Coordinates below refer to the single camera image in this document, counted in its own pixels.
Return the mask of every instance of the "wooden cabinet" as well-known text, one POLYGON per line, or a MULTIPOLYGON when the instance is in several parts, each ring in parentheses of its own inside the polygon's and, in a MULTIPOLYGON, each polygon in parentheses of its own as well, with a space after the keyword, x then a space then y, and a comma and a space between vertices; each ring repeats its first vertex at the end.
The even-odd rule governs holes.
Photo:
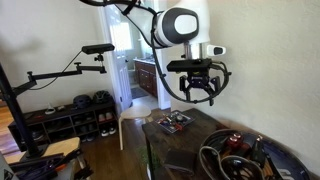
MULTIPOLYGON (((104 104, 92 104, 84 109, 74 109, 70 104, 66 105, 65 110, 50 115, 46 115, 45 110, 34 111, 26 113, 25 118, 30 133, 38 145, 51 144, 72 137, 80 137, 82 140, 88 136, 96 137, 110 125, 117 126, 113 100, 104 104), (99 115, 107 113, 109 118, 99 118, 99 115)), ((27 150, 16 123, 12 122, 8 128, 20 151, 27 150)))
POLYGON ((158 97, 156 68, 154 64, 135 61, 136 79, 141 88, 158 97))

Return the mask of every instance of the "white wall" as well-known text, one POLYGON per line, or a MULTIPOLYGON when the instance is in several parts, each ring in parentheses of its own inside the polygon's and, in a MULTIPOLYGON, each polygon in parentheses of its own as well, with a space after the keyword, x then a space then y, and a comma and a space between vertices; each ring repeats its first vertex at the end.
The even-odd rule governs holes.
POLYGON ((140 41, 138 40, 140 38, 140 33, 139 30, 132 24, 132 22, 129 21, 125 16, 121 15, 120 18, 121 22, 127 22, 130 26, 130 35, 132 40, 131 43, 133 48, 130 50, 126 50, 126 58, 128 60, 127 67, 130 70, 134 69, 133 59, 136 57, 142 57, 140 41))
MULTIPOLYGON (((269 136, 320 175, 320 1, 208 3, 211 42, 228 48, 216 59, 233 73, 230 83, 212 107, 172 100, 172 109, 195 107, 231 128, 269 136)), ((175 92, 179 76, 171 75, 175 92)))
MULTIPOLYGON (((27 71, 60 72, 82 46, 104 43, 98 8, 76 0, 1 1, 0 24, 0 61, 12 86, 27 82, 27 71)), ((76 61, 100 65, 93 58, 82 53, 76 61)), ((74 65, 68 70, 75 70, 74 65)), ((38 81, 36 87, 47 82, 38 81)), ((113 94, 109 73, 84 72, 58 79, 43 90, 27 91, 18 101, 27 112, 47 108, 48 102, 53 106, 69 104, 79 94, 92 95, 102 89, 113 94)))

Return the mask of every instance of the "wire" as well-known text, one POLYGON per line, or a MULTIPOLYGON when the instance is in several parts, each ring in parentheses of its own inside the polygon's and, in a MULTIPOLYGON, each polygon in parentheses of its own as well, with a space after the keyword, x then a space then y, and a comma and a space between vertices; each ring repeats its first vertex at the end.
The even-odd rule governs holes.
POLYGON ((55 82, 58 78, 59 78, 59 76, 62 74, 62 73, 64 73, 67 69, 68 69, 68 67, 72 64, 72 62, 80 55, 80 53, 81 53, 82 51, 80 51, 80 52, 78 52, 78 54, 69 62, 69 64, 67 65, 67 67, 65 67, 62 71, 61 71, 61 73, 56 77, 56 78, 54 78, 51 82, 49 82, 48 84, 46 84, 46 85, 44 85, 44 86, 42 86, 42 87, 39 87, 39 88, 34 88, 34 89, 28 89, 28 90, 34 90, 34 91, 36 91, 36 90, 40 90, 40 89, 44 89, 44 88, 46 88, 46 87, 48 87, 49 85, 51 85, 53 82, 55 82))

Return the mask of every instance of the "chair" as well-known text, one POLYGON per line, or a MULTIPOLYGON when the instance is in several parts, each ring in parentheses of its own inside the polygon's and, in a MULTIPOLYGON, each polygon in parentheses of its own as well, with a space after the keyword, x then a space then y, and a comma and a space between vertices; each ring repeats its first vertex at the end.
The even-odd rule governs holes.
POLYGON ((125 119, 138 119, 142 118, 144 123, 146 118, 151 115, 151 110, 149 107, 145 105, 134 105, 125 111, 123 111, 120 115, 118 124, 119 124, 119 138, 120 138, 120 150, 123 150, 123 139, 122 139, 122 121, 125 119))

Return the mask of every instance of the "white door frame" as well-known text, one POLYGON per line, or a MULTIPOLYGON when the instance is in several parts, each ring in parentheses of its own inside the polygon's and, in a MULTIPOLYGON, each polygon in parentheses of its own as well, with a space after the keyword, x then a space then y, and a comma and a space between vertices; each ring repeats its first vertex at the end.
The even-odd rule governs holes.
MULTIPOLYGON (((166 6, 167 6, 166 1, 154 0, 153 3, 154 3, 155 10, 166 9, 166 6)), ((102 33, 103 33, 103 37, 104 37, 104 42, 110 43, 111 36, 110 36, 110 31, 108 28, 107 20, 105 17, 105 13, 104 13, 104 8, 99 8, 99 16, 100 16, 100 24, 102 26, 102 31, 103 31, 102 33)), ((120 98, 121 98, 121 94, 119 93, 119 92, 121 92, 120 83, 118 80, 118 76, 116 75, 119 72, 117 71, 116 63, 114 63, 114 61, 110 60, 110 59, 114 58, 113 53, 110 53, 110 54, 112 54, 112 55, 107 57, 107 63, 108 63, 109 69, 110 69, 111 82, 112 82, 112 88, 113 88, 113 92, 114 92, 114 98, 115 98, 115 102, 116 102, 117 112, 118 112, 118 114, 120 114, 123 111, 123 109, 122 109, 121 103, 120 103, 120 98)), ((158 55, 160 67, 161 67, 161 69, 163 69, 164 67, 166 67, 166 64, 162 61, 162 59, 163 59, 162 58, 163 57, 162 51, 157 50, 157 55, 158 55)), ((170 108, 171 102, 170 102, 169 94, 164 89, 158 73, 156 74, 156 76, 157 76, 158 106, 160 109, 170 108)))
MULTIPOLYGON (((104 43, 110 43, 111 42, 111 33, 109 30, 109 26, 107 24, 107 19, 104 12, 104 7, 99 8, 99 16, 100 16, 100 24, 102 26, 102 34, 104 37, 104 43)), ((111 82, 112 82, 112 89, 114 93, 114 101, 116 103, 116 109, 117 113, 120 114, 123 110, 121 107, 121 90, 120 90, 120 81, 117 71, 117 64, 112 61, 112 59, 115 59, 114 53, 108 53, 107 64, 109 66, 109 73, 111 76, 111 82)))

